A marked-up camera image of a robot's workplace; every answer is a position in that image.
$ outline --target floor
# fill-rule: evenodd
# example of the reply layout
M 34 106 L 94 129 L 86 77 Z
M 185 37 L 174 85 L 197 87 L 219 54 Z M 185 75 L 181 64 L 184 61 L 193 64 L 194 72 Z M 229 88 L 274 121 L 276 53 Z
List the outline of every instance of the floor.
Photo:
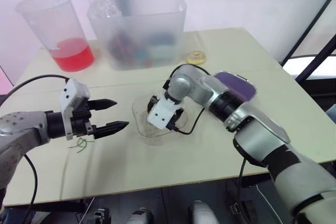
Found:
M 97 197 L 92 203 L 83 223 L 92 223 L 93 212 L 99 207 L 109 208 L 112 224 L 124 224 L 128 217 L 140 207 L 150 209 L 154 215 L 154 224 L 185 224 L 188 223 L 188 207 L 194 200 L 206 202 L 215 213 L 219 223 L 234 224 L 233 215 L 228 211 L 225 202 L 229 196 L 226 193 L 226 180 L 205 182 L 183 186 L 173 186 L 133 193 L 125 193 L 104 197 Z M 259 184 L 259 189 L 268 198 L 282 223 L 290 224 L 285 206 L 277 195 L 271 181 Z M 271 211 L 256 187 L 246 188 L 242 192 L 242 200 L 252 200 L 257 212 L 257 223 L 281 223 Z M 48 216 L 43 224 L 71 224 L 77 223 L 73 213 L 56 213 Z

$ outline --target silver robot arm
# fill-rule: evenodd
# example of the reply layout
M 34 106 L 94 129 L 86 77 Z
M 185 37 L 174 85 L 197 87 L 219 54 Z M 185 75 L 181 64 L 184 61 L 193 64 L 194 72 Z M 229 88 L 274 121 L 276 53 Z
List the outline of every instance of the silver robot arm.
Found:
M 251 164 L 266 167 L 276 189 L 298 223 L 334 223 L 336 180 L 319 164 L 298 153 L 287 133 L 269 117 L 243 102 L 218 79 L 192 65 L 172 75 L 148 122 L 163 129 L 185 97 L 212 112 L 230 132 L 234 147 Z
M 62 136 L 70 140 L 74 135 L 93 135 L 97 139 L 128 125 L 123 121 L 102 127 L 91 125 L 90 110 L 107 109 L 116 102 L 108 99 L 89 101 L 89 98 L 84 84 L 69 79 L 60 95 L 61 112 L 14 112 L 0 118 L 0 206 L 17 164 L 31 149 Z

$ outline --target black frame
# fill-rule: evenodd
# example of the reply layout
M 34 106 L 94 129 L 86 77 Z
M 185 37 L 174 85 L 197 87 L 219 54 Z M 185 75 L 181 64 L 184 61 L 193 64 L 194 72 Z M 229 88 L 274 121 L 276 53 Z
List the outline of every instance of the black frame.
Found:
M 336 35 L 322 48 L 316 57 L 309 63 L 309 65 L 296 77 L 296 81 L 300 84 L 306 80 L 321 64 L 327 59 L 331 53 L 336 49 Z
M 326 0 L 326 2 L 324 3 L 324 5 L 321 7 L 321 9 L 319 10 L 319 12 L 316 14 L 315 18 L 312 20 L 312 22 L 309 24 L 309 26 L 307 27 L 307 29 L 303 32 L 303 34 L 301 35 L 301 37 L 299 38 L 299 40 L 295 43 L 295 45 L 293 46 L 293 48 L 289 51 L 289 53 L 287 54 L 287 56 L 285 57 L 285 59 L 282 61 L 281 66 L 284 66 L 286 64 L 286 62 L 291 58 L 291 56 L 294 54 L 294 52 L 296 51 L 296 49 L 298 49 L 299 45 L 303 42 L 303 40 L 306 38 L 307 34 L 310 32 L 310 30 L 313 28 L 313 26 L 315 25 L 315 23 L 317 22 L 317 20 L 321 17 L 322 13 L 324 12 L 324 10 L 328 7 L 329 3 L 332 0 Z

